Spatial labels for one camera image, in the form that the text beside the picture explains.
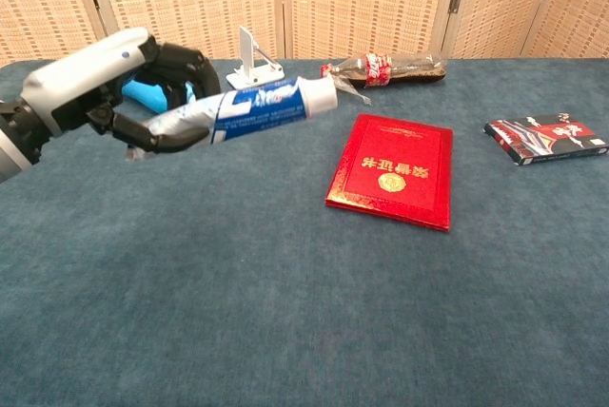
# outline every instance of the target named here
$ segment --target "white toothpaste cap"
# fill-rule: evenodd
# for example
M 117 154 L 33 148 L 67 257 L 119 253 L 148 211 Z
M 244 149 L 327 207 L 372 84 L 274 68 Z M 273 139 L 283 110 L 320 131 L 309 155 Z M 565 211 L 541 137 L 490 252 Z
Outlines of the white toothpaste cap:
M 335 109 L 338 106 L 336 86 L 330 75 L 321 79 L 299 78 L 304 105 L 308 117 Z

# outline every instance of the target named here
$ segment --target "white phone stand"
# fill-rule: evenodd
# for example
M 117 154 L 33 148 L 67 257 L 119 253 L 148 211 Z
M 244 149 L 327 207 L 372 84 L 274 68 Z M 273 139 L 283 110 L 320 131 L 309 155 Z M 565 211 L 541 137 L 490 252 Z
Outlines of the white phone stand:
M 226 77 L 234 88 L 239 90 L 262 86 L 285 77 L 282 66 L 260 49 L 252 34 L 243 27 L 239 27 L 239 46 L 243 63 Z M 254 66 L 254 52 L 259 52 L 263 56 L 266 65 Z

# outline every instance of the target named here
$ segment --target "red certificate cover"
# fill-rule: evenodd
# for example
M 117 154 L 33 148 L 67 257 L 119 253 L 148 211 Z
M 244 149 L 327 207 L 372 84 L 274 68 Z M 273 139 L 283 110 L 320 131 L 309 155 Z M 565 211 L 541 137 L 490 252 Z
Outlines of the red certificate cover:
M 361 114 L 325 203 L 449 231 L 452 139 L 449 128 Z

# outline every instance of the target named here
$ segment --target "blue and white label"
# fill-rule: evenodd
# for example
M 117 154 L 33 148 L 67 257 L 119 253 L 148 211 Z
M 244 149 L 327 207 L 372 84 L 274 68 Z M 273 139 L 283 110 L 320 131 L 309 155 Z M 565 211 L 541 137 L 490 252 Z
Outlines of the blue and white label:
M 236 92 L 218 110 L 212 143 L 254 131 L 289 124 L 306 118 L 305 102 L 298 79 Z

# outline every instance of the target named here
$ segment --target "blue carpet surface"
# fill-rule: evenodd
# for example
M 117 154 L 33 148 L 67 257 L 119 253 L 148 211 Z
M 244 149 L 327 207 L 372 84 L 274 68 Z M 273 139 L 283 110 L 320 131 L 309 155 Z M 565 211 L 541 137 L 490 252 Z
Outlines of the blue carpet surface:
M 366 94 L 141 163 L 88 126 L 45 145 L 0 185 L 0 405 L 609 405 L 609 157 L 515 166 L 482 132 L 569 112 L 609 137 L 609 62 Z M 454 129 L 450 233 L 324 205 L 361 112 Z

